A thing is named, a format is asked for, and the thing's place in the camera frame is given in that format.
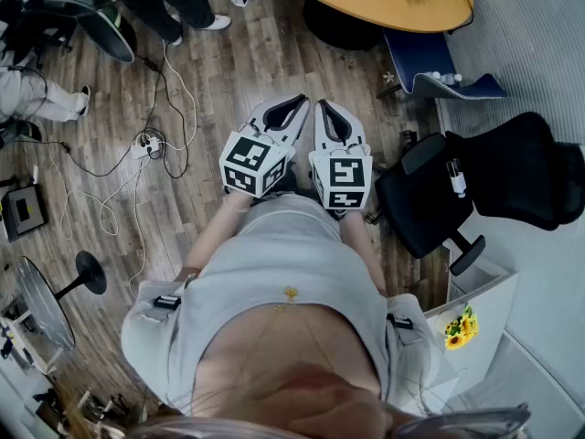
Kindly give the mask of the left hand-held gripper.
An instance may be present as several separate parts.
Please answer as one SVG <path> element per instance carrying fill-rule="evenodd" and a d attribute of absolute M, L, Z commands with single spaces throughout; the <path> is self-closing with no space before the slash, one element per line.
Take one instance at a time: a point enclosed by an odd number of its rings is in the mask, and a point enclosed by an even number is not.
<path fill-rule="evenodd" d="M 260 103 L 230 134 L 219 159 L 223 185 L 262 198 L 283 179 L 311 108 L 304 94 Z"/>

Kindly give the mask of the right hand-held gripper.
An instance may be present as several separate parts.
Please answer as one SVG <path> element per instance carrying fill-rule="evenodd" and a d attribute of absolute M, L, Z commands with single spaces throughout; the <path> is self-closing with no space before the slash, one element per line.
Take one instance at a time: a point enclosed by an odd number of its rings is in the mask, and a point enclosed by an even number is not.
<path fill-rule="evenodd" d="M 365 208 L 373 170 L 373 158 L 365 142 L 363 124 L 348 109 L 325 99 L 315 104 L 316 151 L 308 159 L 325 209 Z"/>

